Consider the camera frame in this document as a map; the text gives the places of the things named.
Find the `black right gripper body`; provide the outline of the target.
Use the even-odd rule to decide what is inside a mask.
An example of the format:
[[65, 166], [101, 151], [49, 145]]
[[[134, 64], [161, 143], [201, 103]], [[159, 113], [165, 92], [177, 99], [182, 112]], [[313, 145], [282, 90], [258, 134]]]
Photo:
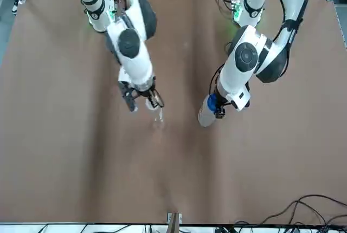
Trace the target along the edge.
[[149, 90], [146, 90], [146, 91], [133, 90], [132, 96], [135, 99], [140, 97], [140, 96], [145, 97], [145, 98], [150, 98], [151, 97], [151, 92]]

